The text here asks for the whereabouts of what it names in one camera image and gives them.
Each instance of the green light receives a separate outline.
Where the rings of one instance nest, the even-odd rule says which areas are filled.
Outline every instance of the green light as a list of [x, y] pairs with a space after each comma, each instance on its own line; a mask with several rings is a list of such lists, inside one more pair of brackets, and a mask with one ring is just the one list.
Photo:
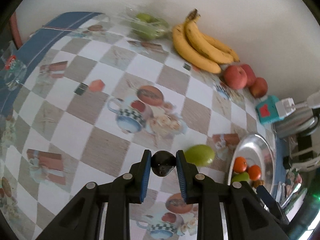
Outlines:
[[315, 194], [313, 194], [312, 196], [313, 196], [313, 197], [315, 197], [317, 200], [319, 200], [319, 201], [320, 201], [320, 196], [315, 195]]

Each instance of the table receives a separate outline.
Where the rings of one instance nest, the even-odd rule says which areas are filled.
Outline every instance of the table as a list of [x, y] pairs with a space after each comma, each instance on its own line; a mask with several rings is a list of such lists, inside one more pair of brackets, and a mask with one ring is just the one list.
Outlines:
[[[213, 135], [258, 132], [275, 153], [271, 126], [259, 123], [247, 89], [230, 90], [192, 66], [169, 38], [140, 41], [105, 15], [51, 47], [5, 130], [13, 136], [2, 138], [0, 210], [21, 239], [34, 239], [87, 182], [128, 172], [144, 149], [218, 151], [225, 144]], [[223, 183], [232, 152], [224, 154], [199, 171]], [[151, 173], [144, 203], [130, 206], [131, 239], [196, 239], [197, 206], [179, 192], [176, 170]]]

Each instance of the metal tray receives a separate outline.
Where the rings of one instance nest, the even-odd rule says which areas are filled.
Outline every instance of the metal tray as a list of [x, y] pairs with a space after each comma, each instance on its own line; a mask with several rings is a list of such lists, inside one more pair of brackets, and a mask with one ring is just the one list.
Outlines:
[[273, 183], [275, 179], [275, 167], [272, 151], [267, 141], [259, 134], [252, 133], [244, 137], [238, 144], [231, 160], [228, 174], [228, 185], [231, 183], [233, 175], [233, 165], [236, 157], [242, 156], [246, 158], [248, 166], [254, 164], [261, 168], [261, 179], [265, 181], [265, 188], [272, 194]]

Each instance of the banana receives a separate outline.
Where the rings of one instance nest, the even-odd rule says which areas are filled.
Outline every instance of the banana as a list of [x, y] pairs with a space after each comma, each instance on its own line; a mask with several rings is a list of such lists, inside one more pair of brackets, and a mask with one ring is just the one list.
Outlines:
[[191, 12], [189, 12], [188, 16], [186, 17], [186, 19], [184, 21], [184, 28], [186, 27], [188, 22], [190, 22], [192, 20], [197, 22], [199, 18], [200, 18], [200, 14], [198, 14], [198, 10], [193, 9]]
[[225, 53], [230, 54], [233, 57], [234, 61], [236, 61], [236, 62], [240, 61], [238, 54], [233, 49], [231, 49], [229, 46], [227, 46], [226, 44], [224, 44], [221, 41], [219, 41], [213, 37], [210, 37], [204, 33], [202, 33], [202, 36], [210, 45], [214, 46], [215, 48], [217, 48]]
[[179, 24], [172, 28], [172, 39], [175, 49], [186, 61], [214, 74], [221, 72], [221, 68], [217, 63], [205, 58], [189, 45], [184, 33], [184, 24]]
[[233, 62], [233, 57], [230, 54], [213, 47], [204, 39], [196, 24], [198, 18], [199, 16], [196, 16], [193, 20], [188, 19], [185, 23], [185, 33], [192, 47], [206, 58], [218, 64]]

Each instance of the orange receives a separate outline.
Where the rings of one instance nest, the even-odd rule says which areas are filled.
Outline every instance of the orange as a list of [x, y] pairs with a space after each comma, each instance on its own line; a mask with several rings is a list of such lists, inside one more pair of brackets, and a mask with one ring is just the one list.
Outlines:
[[261, 177], [261, 169], [258, 165], [253, 165], [248, 169], [248, 174], [251, 180], [258, 180]]
[[235, 159], [235, 164], [233, 165], [233, 171], [236, 173], [245, 172], [247, 169], [247, 161], [243, 157], [237, 157]]

